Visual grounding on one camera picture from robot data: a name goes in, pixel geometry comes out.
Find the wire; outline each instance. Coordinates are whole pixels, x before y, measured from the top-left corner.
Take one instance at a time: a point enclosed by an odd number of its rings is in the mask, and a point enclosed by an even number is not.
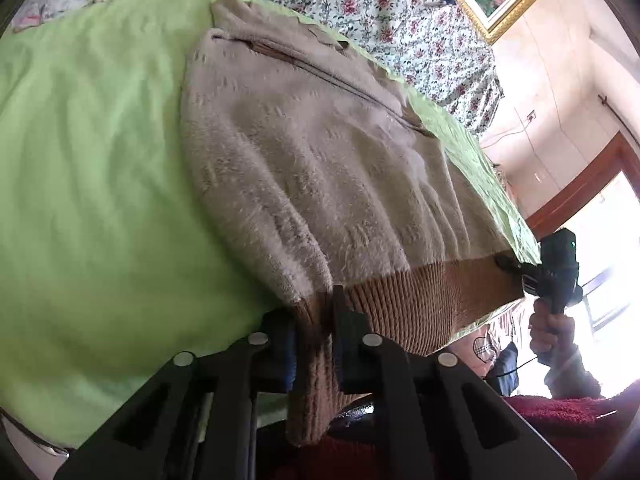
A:
[[[494,375],[492,377],[484,376],[483,379],[486,381],[487,379],[500,379],[501,377],[505,377],[507,375],[511,375],[514,372],[517,372],[518,370],[520,370],[524,365],[528,365],[530,362],[535,361],[537,358],[538,358],[538,356],[535,356],[533,359],[529,359],[526,363],[521,364],[517,368],[514,368],[513,370],[511,370],[510,372],[507,372],[505,374]]]
[[[486,150],[487,148],[490,148],[492,146],[495,146],[496,144],[498,144],[498,142],[500,142],[501,140],[503,140],[505,137],[509,137],[510,135],[517,135],[517,134],[523,134],[524,132],[526,132],[526,128],[524,130],[519,130],[517,132],[510,132],[508,134],[503,134],[501,137],[498,138],[498,140],[495,140],[494,142],[492,142],[491,144],[488,144],[486,146],[483,146],[482,144],[480,145],[480,147],[483,150]]]

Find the gold picture frame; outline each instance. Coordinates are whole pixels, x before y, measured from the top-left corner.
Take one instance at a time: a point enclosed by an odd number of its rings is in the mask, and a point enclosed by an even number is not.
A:
[[[475,0],[456,0],[488,44],[494,44],[536,0],[505,0],[487,16]]]

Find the screw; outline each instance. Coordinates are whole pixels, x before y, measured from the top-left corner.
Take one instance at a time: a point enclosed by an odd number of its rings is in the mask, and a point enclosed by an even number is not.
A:
[[[367,334],[362,337],[362,342],[366,346],[380,346],[382,345],[382,338],[378,334]]]
[[[180,352],[174,356],[174,365],[189,366],[193,363],[193,354],[191,352]]]
[[[455,365],[458,364],[458,358],[449,352],[443,352],[438,356],[438,362],[442,366],[446,366],[447,368],[453,368]]]
[[[249,334],[248,339],[250,345],[260,346],[264,345],[269,340],[269,336],[264,332],[254,332],[252,334]]]

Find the black bracket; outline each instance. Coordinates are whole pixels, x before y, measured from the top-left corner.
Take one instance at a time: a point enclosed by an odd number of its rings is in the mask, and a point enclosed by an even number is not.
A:
[[[347,308],[340,286],[334,316],[340,388],[373,394],[375,433],[394,480],[575,479],[564,459],[455,355],[407,354],[372,333],[365,314]],[[179,353],[55,479],[254,480],[256,395],[292,389],[295,347],[292,317],[279,310],[264,316],[260,332],[224,352]]]

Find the hand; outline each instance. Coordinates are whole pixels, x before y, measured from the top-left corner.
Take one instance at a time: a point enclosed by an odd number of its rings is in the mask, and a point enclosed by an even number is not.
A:
[[[542,354],[557,348],[559,356],[571,356],[575,350],[574,319],[564,314],[551,314],[551,307],[544,300],[536,300],[533,311],[529,318],[529,346],[533,353]]]

